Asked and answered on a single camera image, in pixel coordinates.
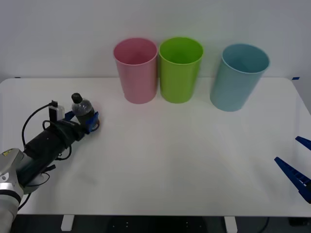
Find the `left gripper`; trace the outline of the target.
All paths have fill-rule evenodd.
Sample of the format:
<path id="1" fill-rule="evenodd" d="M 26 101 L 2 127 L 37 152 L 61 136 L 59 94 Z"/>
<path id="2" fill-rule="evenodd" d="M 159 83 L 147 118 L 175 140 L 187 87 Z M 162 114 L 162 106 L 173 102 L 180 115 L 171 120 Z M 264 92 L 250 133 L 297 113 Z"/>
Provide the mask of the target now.
<path id="1" fill-rule="evenodd" d="M 65 113 L 65 120 L 51 122 L 51 141 L 53 144 L 73 144 L 80 141 L 85 134 L 99 128 L 99 112 L 90 112 L 85 121 L 85 130 L 78 123 L 70 121 L 75 117 L 73 111 Z"/>

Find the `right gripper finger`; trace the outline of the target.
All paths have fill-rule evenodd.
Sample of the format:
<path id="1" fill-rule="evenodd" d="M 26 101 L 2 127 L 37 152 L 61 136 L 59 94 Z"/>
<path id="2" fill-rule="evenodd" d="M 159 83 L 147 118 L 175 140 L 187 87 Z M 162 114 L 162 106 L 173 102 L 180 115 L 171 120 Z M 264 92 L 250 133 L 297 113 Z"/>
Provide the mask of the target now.
<path id="1" fill-rule="evenodd" d="M 311 180 L 304 174 L 300 173 L 298 170 L 294 169 L 292 166 L 284 162 L 279 157 L 276 157 L 274 161 L 287 176 L 287 178 L 296 187 L 299 194 L 307 202 L 311 203 Z"/>
<path id="2" fill-rule="evenodd" d="M 311 141 L 310 140 L 303 138 L 303 137 L 300 137 L 300 136 L 297 136 L 295 138 L 295 140 L 297 142 L 299 142 L 300 144 L 302 144 L 303 146 L 305 146 L 306 148 L 308 148 L 309 150 L 311 150 Z"/>

